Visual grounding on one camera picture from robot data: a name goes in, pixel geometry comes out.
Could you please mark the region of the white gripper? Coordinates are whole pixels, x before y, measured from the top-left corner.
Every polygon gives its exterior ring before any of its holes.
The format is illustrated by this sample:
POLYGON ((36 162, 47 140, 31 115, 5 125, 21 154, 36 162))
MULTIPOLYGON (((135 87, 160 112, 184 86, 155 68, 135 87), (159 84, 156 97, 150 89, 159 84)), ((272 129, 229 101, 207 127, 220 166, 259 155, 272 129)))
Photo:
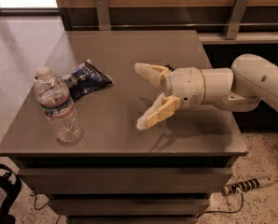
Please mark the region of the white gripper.
POLYGON ((161 93, 153 105, 137 120, 136 128, 146 130, 171 117, 176 110, 199 107, 205 95, 205 84, 200 69, 168 67, 149 63, 136 63, 135 73, 159 88, 165 80, 165 93, 161 93))

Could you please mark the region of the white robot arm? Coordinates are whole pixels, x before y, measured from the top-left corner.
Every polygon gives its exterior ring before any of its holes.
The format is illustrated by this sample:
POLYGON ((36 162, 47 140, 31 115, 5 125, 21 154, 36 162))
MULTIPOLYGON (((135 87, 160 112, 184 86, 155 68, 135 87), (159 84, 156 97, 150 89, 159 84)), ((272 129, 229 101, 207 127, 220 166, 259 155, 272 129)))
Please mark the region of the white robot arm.
POLYGON ((248 112, 263 101, 278 112, 278 66, 254 55, 237 57, 230 68, 183 67, 136 63, 135 73, 162 93, 137 120, 146 130, 171 117, 178 109, 213 105, 224 111, 248 112))

